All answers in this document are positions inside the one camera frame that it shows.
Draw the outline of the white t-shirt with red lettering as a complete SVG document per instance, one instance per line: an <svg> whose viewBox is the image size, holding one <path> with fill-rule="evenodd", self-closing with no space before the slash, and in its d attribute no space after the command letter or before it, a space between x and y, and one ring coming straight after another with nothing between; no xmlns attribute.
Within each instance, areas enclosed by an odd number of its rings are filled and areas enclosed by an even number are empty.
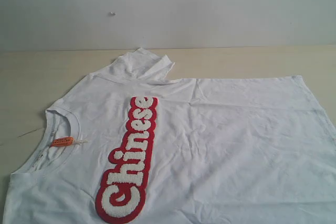
<svg viewBox="0 0 336 224"><path fill-rule="evenodd" d="M335 127L301 76L166 80L138 49L46 110L4 223L335 223ZM88 143L50 147L71 136Z"/></svg>

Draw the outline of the orange neck size tag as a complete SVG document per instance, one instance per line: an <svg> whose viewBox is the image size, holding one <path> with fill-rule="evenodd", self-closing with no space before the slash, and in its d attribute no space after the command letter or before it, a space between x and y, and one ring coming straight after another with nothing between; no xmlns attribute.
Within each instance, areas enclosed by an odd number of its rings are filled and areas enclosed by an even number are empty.
<svg viewBox="0 0 336 224"><path fill-rule="evenodd" d="M82 143L88 143L87 140L75 140L71 136L57 138L52 141L50 147L66 147L70 145L76 145L76 144L82 144Z"/></svg>

